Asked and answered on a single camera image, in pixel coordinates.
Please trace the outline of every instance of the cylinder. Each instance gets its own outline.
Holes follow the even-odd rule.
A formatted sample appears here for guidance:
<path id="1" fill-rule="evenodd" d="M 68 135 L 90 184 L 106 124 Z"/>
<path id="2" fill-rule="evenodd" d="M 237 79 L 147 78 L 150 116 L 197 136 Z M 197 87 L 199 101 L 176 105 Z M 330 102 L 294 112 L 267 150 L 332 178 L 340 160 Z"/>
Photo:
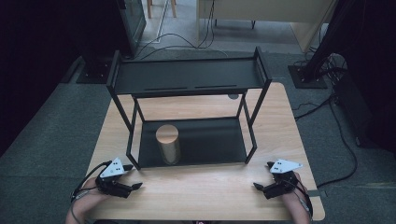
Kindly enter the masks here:
<path id="1" fill-rule="evenodd" d="M 175 126 L 165 124 L 156 134 L 163 161 L 168 165 L 175 165 L 180 160 L 180 144 L 178 142 L 178 130 Z"/>

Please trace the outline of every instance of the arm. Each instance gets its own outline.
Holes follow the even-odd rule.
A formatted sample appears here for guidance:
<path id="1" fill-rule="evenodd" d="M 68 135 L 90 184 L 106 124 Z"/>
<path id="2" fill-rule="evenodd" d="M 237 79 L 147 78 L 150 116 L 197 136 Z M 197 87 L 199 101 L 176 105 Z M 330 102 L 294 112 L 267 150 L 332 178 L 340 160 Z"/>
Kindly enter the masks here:
<path id="1" fill-rule="evenodd" d="M 300 175 L 297 173 L 295 173 L 295 175 L 297 179 L 301 182 Z M 306 191 L 306 188 L 302 186 L 300 183 L 298 184 L 298 187 Z M 294 192 L 283 194 L 281 196 L 282 201 L 285 204 L 285 206 L 288 208 L 291 217 L 293 219 L 293 222 L 295 224 L 310 223 L 311 218 L 308 215 L 307 211 L 304 209 L 303 205 L 301 204 L 299 197 L 306 203 L 304 195 L 297 189 L 295 189 Z"/>
<path id="2" fill-rule="evenodd" d="M 83 224 L 85 214 L 88 211 L 111 197 L 110 195 L 101 193 L 98 189 L 91 189 L 94 187 L 96 187 L 95 178 L 87 180 L 83 188 L 90 189 L 90 191 L 82 198 L 73 201 L 66 215 L 66 224 Z"/>

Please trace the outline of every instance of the black metal shelf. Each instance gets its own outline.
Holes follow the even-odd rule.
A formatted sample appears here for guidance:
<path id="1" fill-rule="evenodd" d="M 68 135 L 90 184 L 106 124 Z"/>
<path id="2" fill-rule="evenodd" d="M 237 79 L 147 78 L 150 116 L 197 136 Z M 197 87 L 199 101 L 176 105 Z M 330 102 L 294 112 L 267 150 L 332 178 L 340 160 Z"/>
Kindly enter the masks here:
<path id="1" fill-rule="evenodd" d="M 143 123 L 139 165 L 168 166 L 163 162 L 155 137 L 157 129 L 172 124 L 179 132 L 182 148 L 177 165 L 244 162 L 247 158 L 238 118 L 161 120 Z"/>
<path id="2" fill-rule="evenodd" d="M 161 157 L 155 137 L 159 127 L 172 124 L 179 132 L 182 148 L 177 165 L 245 162 L 253 156 L 257 145 L 253 123 L 272 81 L 260 48 L 253 57 L 212 60 L 125 61 L 116 51 L 110 68 L 107 88 L 130 131 L 126 155 L 136 169 L 168 166 Z M 250 116 L 246 103 L 249 89 L 262 89 Z M 129 121 L 118 95 L 130 94 L 134 113 Z M 235 117 L 210 119 L 145 120 L 139 98 L 189 95 L 242 95 Z M 244 109 L 252 149 L 247 155 L 239 116 Z M 142 119 L 138 162 L 132 156 L 136 114 Z"/>

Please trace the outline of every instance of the wooden table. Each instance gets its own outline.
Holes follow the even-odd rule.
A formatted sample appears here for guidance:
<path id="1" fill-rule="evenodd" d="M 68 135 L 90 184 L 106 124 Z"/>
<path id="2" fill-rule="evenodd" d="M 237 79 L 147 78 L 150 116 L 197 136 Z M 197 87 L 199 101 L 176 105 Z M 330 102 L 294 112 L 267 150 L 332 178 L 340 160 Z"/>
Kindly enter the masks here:
<path id="1" fill-rule="evenodd" d="M 259 94 L 260 90 L 249 90 L 249 108 L 254 108 Z M 132 98 L 122 96 L 120 99 L 130 112 L 127 114 L 131 115 L 134 106 Z M 238 100 L 232 100 L 227 95 L 148 98 L 140 102 L 145 115 L 151 119 L 224 116 L 234 114 L 238 104 Z M 245 144 L 250 150 L 247 125 L 243 123 L 244 116 L 240 117 Z M 136 140 L 132 152 L 136 158 L 140 126 L 139 119 L 135 125 Z M 265 167 L 266 163 L 286 159 L 302 163 L 304 167 L 297 171 L 303 183 L 308 190 L 317 189 L 282 84 L 271 84 L 253 128 L 258 149 L 249 164 L 172 166 L 143 168 L 140 171 L 134 168 L 120 182 L 127 185 L 143 182 L 142 188 L 133 191 L 128 199 L 114 197 L 100 204 L 92 210 L 90 217 L 137 220 L 290 219 L 279 198 L 266 200 L 262 192 L 253 186 L 253 182 L 264 186 L 272 184 L 273 177 Z M 125 156 L 128 134 L 118 109 L 111 102 L 88 172 L 97 164 L 116 157 L 123 164 L 129 164 Z M 325 214 L 320 198 L 312 197 L 311 201 L 314 220 L 322 220 Z"/>
<path id="2" fill-rule="evenodd" d="M 197 32 L 200 19 L 208 19 L 213 0 L 197 0 Z M 324 22 L 329 22 L 337 0 L 216 0 L 213 19 L 286 21 L 307 52 Z"/>

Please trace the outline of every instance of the chair leg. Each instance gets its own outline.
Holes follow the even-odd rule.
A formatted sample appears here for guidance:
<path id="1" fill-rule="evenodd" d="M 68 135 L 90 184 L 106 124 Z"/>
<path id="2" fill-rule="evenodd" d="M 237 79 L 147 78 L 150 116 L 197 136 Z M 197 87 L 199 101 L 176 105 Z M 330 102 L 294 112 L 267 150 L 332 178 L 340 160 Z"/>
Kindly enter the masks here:
<path id="1" fill-rule="evenodd" d="M 147 3 L 148 3 L 148 18 L 151 19 L 152 0 L 147 0 Z"/>
<path id="2" fill-rule="evenodd" d="M 176 7 L 175 7 L 176 0 L 171 0 L 171 3 L 172 3 L 172 13 L 175 18 L 176 17 Z"/>

